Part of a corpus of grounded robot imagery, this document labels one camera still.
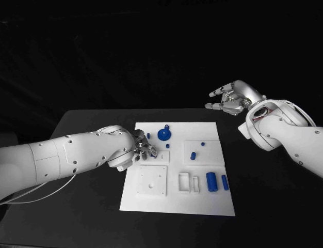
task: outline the blue part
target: blue part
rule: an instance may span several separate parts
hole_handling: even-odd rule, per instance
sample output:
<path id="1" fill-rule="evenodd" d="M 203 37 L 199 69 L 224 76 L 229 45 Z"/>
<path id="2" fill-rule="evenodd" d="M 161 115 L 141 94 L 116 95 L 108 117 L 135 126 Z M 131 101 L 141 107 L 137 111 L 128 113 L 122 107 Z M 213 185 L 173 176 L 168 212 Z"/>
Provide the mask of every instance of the blue part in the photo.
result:
<path id="1" fill-rule="evenodd" d="M 191 152 L 191 157 L 190 157 L 190 159 L 191 159 L 191 160 L 196 159 L 196 153 L 194 153 L 194 152 Z"/>
<path id="2" fill-rule="evenodd" d="M 207 189 L 210 192 L 216 192 L 217 189 L 217 181 L 216 176 L 213 172 L 206 173 L 206 179 L 207 179 Z"/>
<path id="3" fill-rule="evenodd" d="M 224 190 L 227 190 L 226 175 L 222 175 L 220 178 L 222 178 L 223 188 Z"/>
<path id="4" fill-rule="evenodd" d="M 168 125 L 165 125 L 164 129 L 160 129 L 160 131 L 157 132 L 157 138 L 161 141 L 167 141 L 171 137 L 171 132 L 168 131 Z"/>

